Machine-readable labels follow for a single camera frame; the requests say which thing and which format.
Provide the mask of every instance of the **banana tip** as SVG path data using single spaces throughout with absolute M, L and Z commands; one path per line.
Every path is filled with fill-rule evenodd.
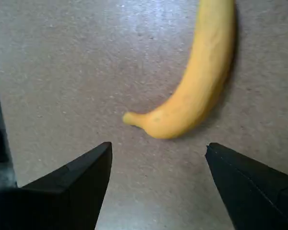
M 142 127 L 142 115 L 133 112 L 126 112 L 123 116 L 123 122 L 131 126 Z

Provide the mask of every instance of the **speckled floor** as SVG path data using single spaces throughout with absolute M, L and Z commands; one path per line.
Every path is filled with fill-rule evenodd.
M 0 0 L 0 98 L 19 185 L 112 141 L 97 230 L 228 230 L 207 143 L 288 173 L 288 0 L 237 0 L 233 76 L 200 127 L 165 141 L 121 122 L 179 82 L 197 3 Z

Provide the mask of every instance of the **yellow banana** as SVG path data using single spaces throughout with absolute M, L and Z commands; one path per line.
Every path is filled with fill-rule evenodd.
M 123 121 L 154 138 L 175 138 L 199 124 L 217 102 L 228 75 L 235 39 L 235 1 L 200 0 L 190 59 L 179 86 L 147 114 Z

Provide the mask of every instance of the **banana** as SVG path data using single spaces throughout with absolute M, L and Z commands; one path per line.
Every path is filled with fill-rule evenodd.
M 230 68 L 235 0 L 200 0 L 192 51 L 172 96 L 147 114 L 127 112 L 126 124 L 154 138 L 176 138 L 198 125 L 216 104 Z

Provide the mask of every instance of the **floor surface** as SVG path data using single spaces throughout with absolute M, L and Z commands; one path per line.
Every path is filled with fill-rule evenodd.
M 237 0 L 233 75 L 200 127 L 157 140 L 121 122 L 175 89 L 197 4 L 0 0 L 0 98 L 19 185 L 112 141 L 97 230 L 228 230 L 207 143 L 288 173 L 288 0 Z

